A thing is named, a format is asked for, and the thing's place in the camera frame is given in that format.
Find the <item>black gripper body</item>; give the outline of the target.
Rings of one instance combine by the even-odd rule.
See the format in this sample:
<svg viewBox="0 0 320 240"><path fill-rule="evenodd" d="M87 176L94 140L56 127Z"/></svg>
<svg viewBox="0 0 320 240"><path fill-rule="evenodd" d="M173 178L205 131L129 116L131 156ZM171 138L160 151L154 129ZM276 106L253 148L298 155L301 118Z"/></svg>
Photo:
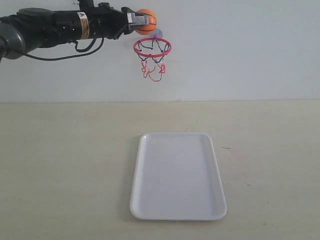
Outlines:
<svg viewBox="0 0 320 240"><path fill-rule="evenodd" d="M108 2L95 5L92 0L80 0L78 3L82 40L117 40L129 25L127 15L114 9Z"/></svg>

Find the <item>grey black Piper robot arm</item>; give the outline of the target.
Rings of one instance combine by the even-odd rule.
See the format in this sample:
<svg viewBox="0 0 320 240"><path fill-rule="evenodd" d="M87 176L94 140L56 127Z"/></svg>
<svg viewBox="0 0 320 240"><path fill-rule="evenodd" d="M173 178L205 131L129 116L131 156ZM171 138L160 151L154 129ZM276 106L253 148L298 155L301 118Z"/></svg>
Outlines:
<svg viewBox="0 0 320 240"><path fill-rule="evenodd" d="M95 53L92 48L98 39L117 40L151 23L147 13L128 7L116 10L107 2L95 6L92 0L79 1L79 10L23 8L0 19L0 57L36 59L29 54L35 49L78 45L80 40L92 40L88 47L76 48L77 54L69 58L89 56Z"/></svg>

